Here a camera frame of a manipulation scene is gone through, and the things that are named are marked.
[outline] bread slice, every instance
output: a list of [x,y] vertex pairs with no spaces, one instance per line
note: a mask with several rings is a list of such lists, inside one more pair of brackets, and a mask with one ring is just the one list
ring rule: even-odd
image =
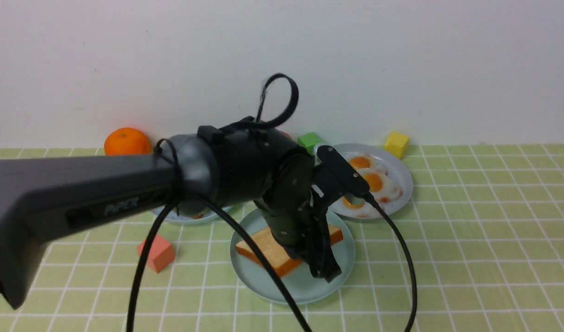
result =
[[[339,227],[329,225],[329,234],[331,235],[332,246],[333,244],[343,240],[343,233],[341,233],[341,229]],[[284,250],[284,248],[282,248],[282,246],[280,246],[273,238],[269,227],[265,227],[261,231],[253,234],[251,239],[255,241],[258,248],[263,252],[263,255],[267,258],[267,261],[269,261],[280,278],[294,271],[294,269],[299,267],[299,265],[303,262],[301,259],[291,259],[288,254],[286,254],[286,250]],[[247,242],[241,241],[237,243],[236,248],[240,255],[249,258],[251,261],[254,261],[259,266],[263,267],[257,256],[255,256],[251,248],[247,245]]]

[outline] yellow cube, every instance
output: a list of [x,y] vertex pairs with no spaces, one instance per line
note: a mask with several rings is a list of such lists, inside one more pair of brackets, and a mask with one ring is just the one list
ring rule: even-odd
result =
[[392,132],[386,141],[385,150],[392,153],[398,159],[402,158],[407,152],[409,137],[399,132]]

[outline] toy block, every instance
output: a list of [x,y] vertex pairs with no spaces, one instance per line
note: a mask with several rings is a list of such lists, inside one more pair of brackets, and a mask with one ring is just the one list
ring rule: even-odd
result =
[[315,145],[323,142],[323,140],[313,132],[299,136],[297,141],[298,144],[305,147],[310,154],[313,154]]
[[392,132],[386,141],[385,150],[390,152],[398,159],[402,158],[407,152],[409,146],[409,137],[399,132]]
[[[140,256],[145,242],[138,245],[138,256]],[[148,255],[147,266],[156,273],[160,273],[174,260],[175,250],[173,250],[172,244],[159,235],[155,236],[155,241],[151,245],[151,252]]]

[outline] green cube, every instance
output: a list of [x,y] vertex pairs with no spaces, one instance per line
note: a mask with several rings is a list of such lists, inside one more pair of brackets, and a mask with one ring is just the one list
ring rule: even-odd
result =
[[305,147],[310,154],[313,154],[315,145],[323,142],[323,140],[313,132],[299,136],[297,141],[298,144],[301,145],[301,147]]

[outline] plate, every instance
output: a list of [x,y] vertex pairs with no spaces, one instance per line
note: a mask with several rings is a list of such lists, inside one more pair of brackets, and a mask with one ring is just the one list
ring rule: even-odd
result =
[[[222,209],[225,212],[229,212],[231,210],[231,208],[232,208],[232,206],[227,206],[227,207],[223,207]],[[163,210],[163,206],[158,207],[155,210],[152,210],[151,212],[155,216],[158,216],[159,213],[161,213],[161,210]],[[190,218],[190,217],[178,216],[177,213],[175,212],[175,210],[172,210],[167,215],[167,218],[165,218],[165,222],[177,224],[177,225],[197,225],[197,224],[210,222],[210,221],[216,219],[217,217],[218,217],[218,214],[216,214],[214,211],[210,211],[210,212],[204,214],[204,217],[199,218],[199,219],[194,219],[194,218]]]
[[[332,246],[333,255],[339,267],[341,267],[342,273],[332,282],[327,283],[324,279],[313,278],[309,266],[302,263],[282,278],[282,282],[284,282],[297,304],[315,302],[335,292],[347,280],[356,262],[356,242],[345,222],[330,211],[327,213],[327,222],[329,225],[341,228],[343,233],[343,240]],[[243,218],[240,225],[250,235],[267,227],[265,219],[258,209],[253,210]],[[231,239],[231,263],[240,281],[258,296],[272,302],[286,304],[282,293],[273,283],[267,271],[237,252],[235,245],[241,240],[237,233],[234,233]]]
[[[376,158],[387,170],[388,177],[391,178],[394,182],[398,184],[399,187],[403,190],[403,194],[392,202],[388,202],[382,204],[385,208],[385,212],[388,215],[391,215],[398,210],[400,210],[411,198],[413,194],[413,178],[411,177],[411,173],[409,169],[401,160],[394,157],[391,153],[383,149],[379,149],[377,147],[373,147],[372,145],[366,144],[358,144],[358,143],[345,143],[345,144],[338,144],[333,146],[337,152],[341,154],[346,153],[365,153],[373,158]],[[344,217],[349,220],[353,221],[373,221],[382,219],[381,216],[377,217],[370,217],[370,218],[361,218],[361,217],[350,217],[345,216],[337,211],[335,213],[339,214],[341,217]]]

